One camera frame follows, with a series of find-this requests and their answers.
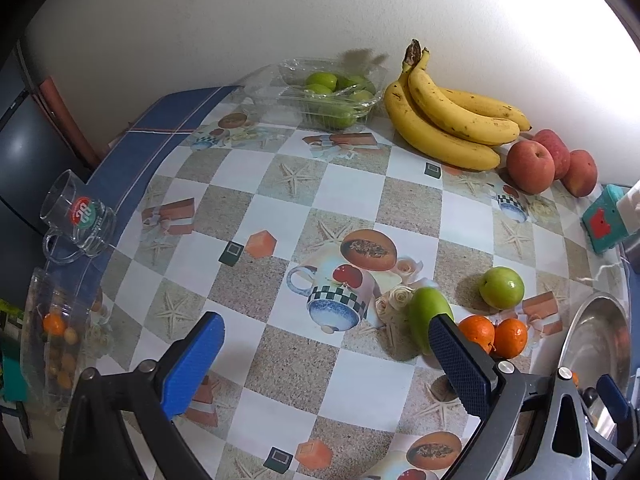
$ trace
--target wall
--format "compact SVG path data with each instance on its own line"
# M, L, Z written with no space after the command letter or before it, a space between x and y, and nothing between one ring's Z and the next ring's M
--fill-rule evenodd
M606 182L640 178L640 54L602 0L48 0L28 29L97 147L164 94L287 57L368 48L392 80L414 37L437 83L521 107Z

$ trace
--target bunch of bananas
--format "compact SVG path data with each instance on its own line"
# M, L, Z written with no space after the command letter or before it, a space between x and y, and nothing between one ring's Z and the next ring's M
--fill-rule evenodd
M396 130L425 155L467 170L500 163L492 146L531 129L516 107L477 94L439 88L425 72L429 51L413 40L402 73L385 91L385 107Z

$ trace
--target container of green fruit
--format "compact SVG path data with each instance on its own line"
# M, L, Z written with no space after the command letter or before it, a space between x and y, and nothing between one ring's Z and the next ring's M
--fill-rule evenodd
M382 99L386 70L332 59L289 59L252 76L244 92L266 123L358 132Z

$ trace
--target metal bowl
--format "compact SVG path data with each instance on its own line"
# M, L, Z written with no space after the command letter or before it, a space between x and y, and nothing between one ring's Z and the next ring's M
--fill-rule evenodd
M560 366L576 372L583 389L595 387L601 375L609 374L626 394L630 359L629 329L618 300L603 292L588 297L569 327ZM596 422L596 431L609 438L615 425L602 401L594 402L589 412Z

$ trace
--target clear plastic container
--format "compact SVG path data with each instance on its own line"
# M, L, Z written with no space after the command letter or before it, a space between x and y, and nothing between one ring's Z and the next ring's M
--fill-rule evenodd
M64 408L71 401L84 362L81 346L90 307L60 288L44 270L33 271L24 310L20 369L47 410ZM57 327L49 333L43 325L47 315L55 317Z
M315 72L353 78L356 84L325 96L314 94L304 87L306 78ZM353 68L339 60L289 59L249 78L244 92L254 102L262 122L351 133L362 129L368 114L382 99L385 76L386 70L375 64ZM360 100L362 92L354 96L361 90L373 97Z

